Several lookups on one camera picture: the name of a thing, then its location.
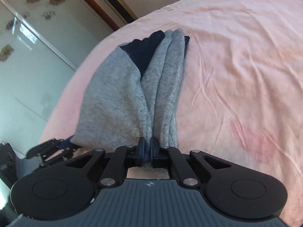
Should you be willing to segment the grey knitted sweater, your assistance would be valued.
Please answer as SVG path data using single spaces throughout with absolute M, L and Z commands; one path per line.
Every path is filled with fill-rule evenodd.
M 157 31 L 119 45 L 92 76 L 72 143 L 109 151 L 155 137 L 177 147 L 176 108 L 190 38 Z

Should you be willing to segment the pink bed sheet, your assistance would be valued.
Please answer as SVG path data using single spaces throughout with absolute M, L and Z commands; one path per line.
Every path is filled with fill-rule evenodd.
M 84 91 L 120 44 L 158 30 L 190 36 L 177 107 L 180 150 L 272 175 L 281 218 L 302 225 L 302 0 L 181 0 L 102 40 L 67 84 L 40 142 L 70 137 Z

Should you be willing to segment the glass wardrobe sliding door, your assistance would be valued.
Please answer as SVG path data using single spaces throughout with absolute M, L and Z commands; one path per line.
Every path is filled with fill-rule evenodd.
M 38 144 L 61 93 L 112 29 L 83 0 L 1 0 L 1 141 Z

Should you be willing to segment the gold tower air conditioner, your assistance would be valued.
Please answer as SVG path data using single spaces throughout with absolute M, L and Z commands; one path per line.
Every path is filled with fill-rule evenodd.
M 124 2 L 124 0 L 103 0 L 115 14 L 126 24 L 130 24 L 137 20 L 137 16 Z

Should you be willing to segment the brown wooden door frame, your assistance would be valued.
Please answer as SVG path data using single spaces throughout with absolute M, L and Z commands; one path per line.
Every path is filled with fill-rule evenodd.
M 112 20 L 112 18 L 94 1 L 94 0 L 84 0 L 94 12 L 101 17 L 103 21 L 108 24 L 108 26 L 113 30 L 117 31 L 120 27 Z

